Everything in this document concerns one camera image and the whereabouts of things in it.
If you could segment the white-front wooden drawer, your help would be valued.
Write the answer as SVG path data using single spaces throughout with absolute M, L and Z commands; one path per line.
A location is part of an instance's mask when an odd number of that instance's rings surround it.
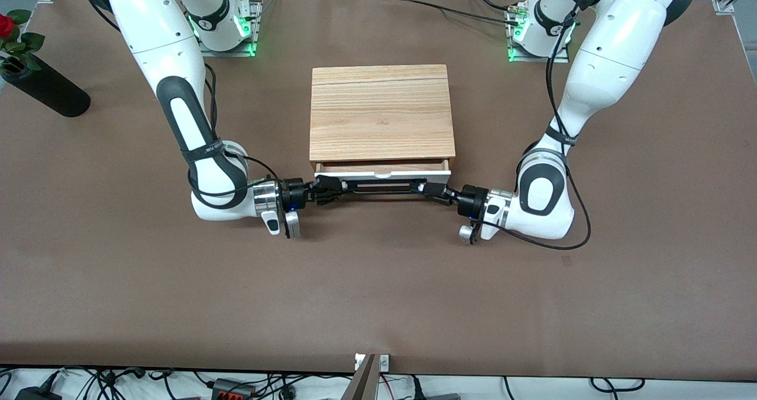
M 314 176 L 340 179 L 352 194 L 405 195 L 420 183 L 445 184 L 451 178 L 449 159 L 324 161 L 315 163 Z

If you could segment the light wooden drawer cabinet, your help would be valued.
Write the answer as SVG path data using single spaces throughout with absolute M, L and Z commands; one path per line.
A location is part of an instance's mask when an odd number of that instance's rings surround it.
M 456 157 L 444 64 L 317 67 L 310 162 Z

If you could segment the black plug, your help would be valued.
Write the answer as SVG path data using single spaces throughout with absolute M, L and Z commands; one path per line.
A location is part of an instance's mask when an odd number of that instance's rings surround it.
M 446 393 L 442 395 L 426 395 L 418 376 L 411 374 L 414 393 L 409 400 L 461 400 L 458 393 Z

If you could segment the black adapter with orange clips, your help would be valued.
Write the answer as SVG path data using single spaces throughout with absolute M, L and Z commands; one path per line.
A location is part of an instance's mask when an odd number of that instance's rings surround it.
M 218 378 L 213 381 L 211 400 L 253 400 L 255 394 L 252 384 Z

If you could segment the black cylindrical vase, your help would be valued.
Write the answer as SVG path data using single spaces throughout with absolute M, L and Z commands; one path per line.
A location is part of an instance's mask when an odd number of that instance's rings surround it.
M 0 63 L 0 76 L 64 117 L 78 117 L 89 109 L 91 98 L 83 89 L 33 54 L 28 62 L 36 63 L 38 69 L 22 67 L 16 58 L 10 57 Z

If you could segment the black power adapter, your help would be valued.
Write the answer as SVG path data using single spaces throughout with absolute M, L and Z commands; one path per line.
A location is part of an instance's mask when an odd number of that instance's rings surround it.
M 43 391 L 38 387 L 22 388 L 14 400 L 62 400 L 62 396 L 52 391 Z

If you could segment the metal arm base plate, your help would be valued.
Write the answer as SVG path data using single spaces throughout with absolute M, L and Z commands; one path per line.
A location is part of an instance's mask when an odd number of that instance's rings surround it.
M 538 8 L 540 0 L 527 0 L 511 5 L 505 12 L 507 54 L 510 62 L 546 62 L 553 57 L 568 62 L 571 25 L 564 31 L 564 22 L 552 20 Z
M 261 24 L 262 4 L 260 1 L 237 0 L 231 22 L 240 36 L 238 44 L 229 50 L 211 50 L 203 42 L 198 27 L 193 23 L 193 31 L 203 57 L 254 57 L 257 52 Z

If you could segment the white metal bracket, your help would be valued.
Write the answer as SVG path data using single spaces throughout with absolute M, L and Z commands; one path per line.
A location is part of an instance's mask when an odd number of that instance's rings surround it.
M 371 354 L 376 355 L 376 362 L 378 363 L 379 372 L 389 373 L 390 355 L 389 354 Z M 369 354 L 355 354 L 354 355 L 354 371 L 359 370 L 365 359 L 370 356 Z

